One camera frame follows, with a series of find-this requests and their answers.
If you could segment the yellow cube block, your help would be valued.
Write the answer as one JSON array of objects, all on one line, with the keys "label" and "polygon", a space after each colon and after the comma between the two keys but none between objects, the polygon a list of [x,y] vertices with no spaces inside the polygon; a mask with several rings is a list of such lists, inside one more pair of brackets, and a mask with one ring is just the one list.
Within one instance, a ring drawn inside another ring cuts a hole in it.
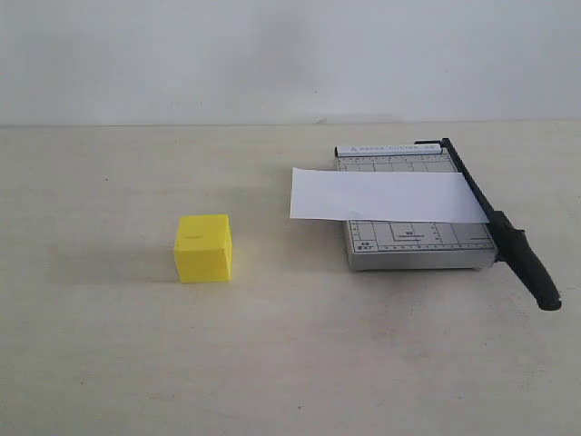
[{"label": "yellow cube block", "polygon": [[173,255],[181,283],[228,282],[232,272],[229,216],[182,216]]}]

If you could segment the white paper sheet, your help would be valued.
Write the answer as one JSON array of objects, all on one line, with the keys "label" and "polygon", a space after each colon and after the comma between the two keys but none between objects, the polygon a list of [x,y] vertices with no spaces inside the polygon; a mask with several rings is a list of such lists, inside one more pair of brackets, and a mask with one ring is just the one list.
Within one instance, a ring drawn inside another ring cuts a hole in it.
[{"label": "white paper sheet", "polygon": [[461,173],[292,171],[290,218],[487,223]]}]

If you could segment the black cutter blade arm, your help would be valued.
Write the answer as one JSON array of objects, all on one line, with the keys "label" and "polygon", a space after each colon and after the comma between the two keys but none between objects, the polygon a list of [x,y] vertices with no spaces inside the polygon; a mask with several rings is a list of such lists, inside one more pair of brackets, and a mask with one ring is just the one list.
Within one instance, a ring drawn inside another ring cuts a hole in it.
[{"label": "black cutter blade arm", "polygon": [[487,228],[498,251],[497,260],[509,266],[535,298],[540,310],[546,312],[560,310],[562,306],[560,293],[546,267],[530,247],[525,231],[515,228],[502,211],[496,210],[491,205],[452,142],[448,138],[443,138],[440,143],[448,150],[453,163],[465,177],[470,190],[487,217]]}]

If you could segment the grey paper cutter base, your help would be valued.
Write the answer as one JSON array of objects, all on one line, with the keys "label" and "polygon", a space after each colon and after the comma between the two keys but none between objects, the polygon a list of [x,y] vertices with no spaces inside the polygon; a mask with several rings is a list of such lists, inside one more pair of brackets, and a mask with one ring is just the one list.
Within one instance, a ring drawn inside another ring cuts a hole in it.
[{"label": "grey paper cutter base", "polygon": [[[342,172],[453,173],[439,141],[409,145],[339,146]],[[474,269],[493,265],[497,247],[484,224],[347,221],[346,253],[353,271]]]}]

